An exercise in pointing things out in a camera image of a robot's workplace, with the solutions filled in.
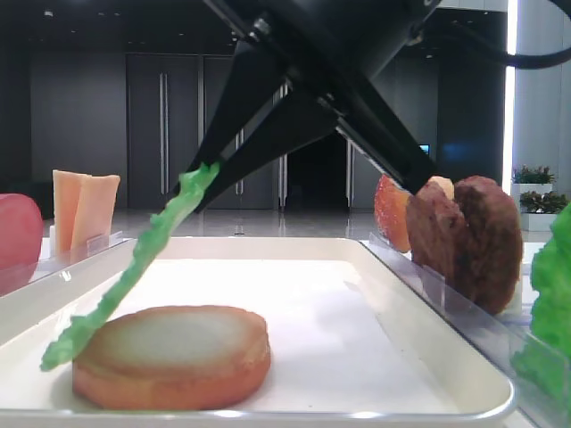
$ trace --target potted plant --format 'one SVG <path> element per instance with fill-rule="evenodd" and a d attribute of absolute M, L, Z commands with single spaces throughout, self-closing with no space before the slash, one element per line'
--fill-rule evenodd
<path fill-rule="evenodd" d="M 569 204 L 564 194 L 526 192 L 520 197 L 521 227 L 530 232 L 549 232 L 555 217 Z"/>
<path fill-rule="evenodd" d="M 550 167 L 529 168 L 524 165 L 521 169 L 514 169 L 511 196 L 521 212 L 520 198 L 523 193 L 536 192 L 546 194 L 553 190 L 555 178 L 550 172 Z"/>

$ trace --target dark doorway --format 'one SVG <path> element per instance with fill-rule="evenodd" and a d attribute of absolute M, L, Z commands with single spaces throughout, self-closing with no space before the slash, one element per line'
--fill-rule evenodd
<path fill-rule="evenodd" d="M 347 141 L 337 132 L 291 153 L 285 209 L 347 211 L 346 170 Z"/>

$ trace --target cheese slice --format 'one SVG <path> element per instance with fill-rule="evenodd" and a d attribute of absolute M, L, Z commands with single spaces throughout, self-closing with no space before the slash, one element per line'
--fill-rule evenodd
<path fill-rule="evenodd" d="M 79 193 L 86 174 L 54 170 L 55 251 L 62 254 L 71 249 L 73 225 L 78 210 Z"/>
<path fill-rule="evenodd" d="M 120 177 L 83 177 L 71 248 L 97 236 L 109 236 Z"/>
<path fill-rule="evenodd" d="M 111 233 L 119 176 L 54 171 L 55 252 L 61 255 Z"/>

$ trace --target green lettuce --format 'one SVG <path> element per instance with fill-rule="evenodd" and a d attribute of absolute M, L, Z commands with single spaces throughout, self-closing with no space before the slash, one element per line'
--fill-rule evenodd
<path fill-rule="evenodd" d="M 204 191 L 218 173 L 219 165 L 214 164 L 209 168 L 202 165 L 198 170 L 180 176 L 180 194 L 167 204 L 161 214 L 151 216 L 151 227 L 139 236 L 133 259 L 120 279 L 102 297 L 93 312 L 84 317 L 71 318 L 71 325 L 47 347 L 40 366 L 42 371 L 53 370 L 81 353 L 167 246 L 172 232 L 198 207 Z"/>
<path fill-rule="evenodd" d="M 531 283 L 539 297 L 532 308 L 531 330 L 556 351 L 528 343 L 513 365 L 519 375 L 571 410 L 571 376 L 565 363 L 571 359 L 571 205 L 557 216 L 551 232 L 553 237 L 532 261 Z"/>

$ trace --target food tray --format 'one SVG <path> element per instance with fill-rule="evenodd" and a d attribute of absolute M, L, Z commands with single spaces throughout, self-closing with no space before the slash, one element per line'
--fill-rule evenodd
<path fill-rule="evenodd" d="M 509 378 L 363 244 L 323 238 L 172 238 L 116 317 L 163 305 L 228 304 L 269 325 L 261 390 L 219 412 L 105 413 L 70 391 L 70 367 L 38 365 L 130 262 L 128 241 L 0 300 L 0 426 L 500 427 Z"/>

